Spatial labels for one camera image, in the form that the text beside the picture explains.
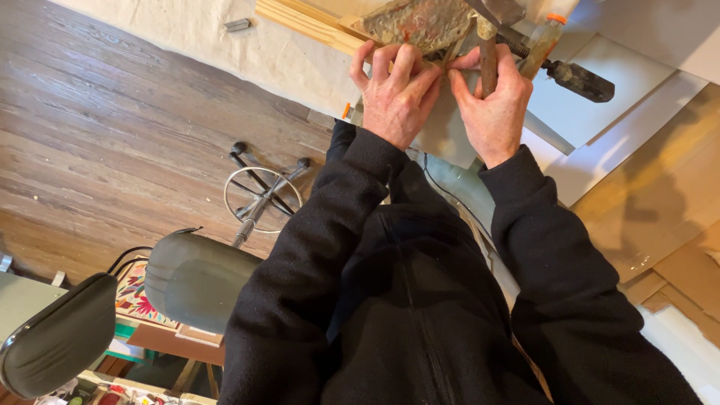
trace black fleece jacket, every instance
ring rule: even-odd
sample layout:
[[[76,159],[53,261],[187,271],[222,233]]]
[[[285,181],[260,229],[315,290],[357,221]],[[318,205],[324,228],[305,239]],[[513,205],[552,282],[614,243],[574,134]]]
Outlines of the black fleece jacket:
[[[512,316],[447,209],[380,205],[405,154],[360,130],[238,297],[220,405],[700,404],[526,147],[479,175]]]

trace right hand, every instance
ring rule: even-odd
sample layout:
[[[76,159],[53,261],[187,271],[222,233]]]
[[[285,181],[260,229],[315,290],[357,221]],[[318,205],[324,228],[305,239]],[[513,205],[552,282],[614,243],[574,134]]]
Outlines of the right hand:
[[[470,94],[465,79],[456,70],[479,70],[480,48],[447,64],[467,137],[488,169],[515,156],[520,148],[525,111],[533,92],[532,82],[520,76],[510,48],[499,44],[497,49],[498,87],[484,100],[480,99],[482,81],[478,80],[474,94]]]
[[[367,41],[350,67],[350,77],[362,92],[363,128],[405,151],[438,100],[442,70],[423,63],[423,54],[415,46],[388,45],[375,51],[372,79],[368,79],[363,65],[373,49],[374,43]],[[391,61],[395,65],[388,73]]]

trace jacket zipper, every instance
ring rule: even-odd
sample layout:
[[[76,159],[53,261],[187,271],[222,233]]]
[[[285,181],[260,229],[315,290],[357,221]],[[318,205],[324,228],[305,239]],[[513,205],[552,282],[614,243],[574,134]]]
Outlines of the jacket zipper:
[[[438,355],[435,352],[435,348],[433,347],[433,342],[430,338],[430,332],[428,331],[428,328],[425,323],[425,317],[423,316],[423,312],[421,310],[418,310],[415,308],[415,304],[413,303],[413,295],[411,293],[410,288],[410,278],[408,276],[408,270],[405,267],[405,261],[402,260],[402,249],[400,248],[397,240],[395,239],[395,235],[392,233],[392,230],[390,229],[390,224],[387,222],[387,218],[385,218],[385,214],[381,214],[380,218],[382,218],[382,225],[383,228],[385,228],[385,233],[392,238],[392,243],[395,244],[397,247],[397,252],[400,256],[400,266],[402,266],[402,277],[405,281],[405,291],[408,293],[408,303],[410,304],[410,310],[412,311],[412,314],[414,317],[417,318],[418,323],[420,324],[420,328],[423,331],[423,339],[425,341],[425,346],[428,348],[428,356],[430,357],[430,364],[431,368],[433,369],[433,377],[435,379],[435,388],[437,388],[438,392],[440,393],[441,402],[443,405],[453,405],[453,401],[450,397],[450,393],[448,391],[447,386],[445,385],[445,378],[443,376],[442,369],[440,367],[440,362],[438,361]]]

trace wooden floor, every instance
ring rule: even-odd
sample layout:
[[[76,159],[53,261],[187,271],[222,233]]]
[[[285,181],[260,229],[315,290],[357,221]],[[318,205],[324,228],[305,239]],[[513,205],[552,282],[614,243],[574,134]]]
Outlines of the wooden floor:
[[[230,241],[234,142],[285,172],[310,157],[306,195],[330,143],[308,108],[45,0],[2,2],[0,62],[0,252],[42,277],[77,283],[180,228]]]

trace chair backrest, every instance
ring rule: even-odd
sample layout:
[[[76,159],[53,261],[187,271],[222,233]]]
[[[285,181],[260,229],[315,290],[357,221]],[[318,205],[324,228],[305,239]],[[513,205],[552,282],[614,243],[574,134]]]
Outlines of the chair backrest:
[[[10,335],[0,348],[0,381],[15,396],[54,392],[89,367],[115,333],[117,279],[89,277]]]
[[[159,313],[224,334],[240,289],[262,259],[194,233],[172,233],[153,248],[145,295]]]

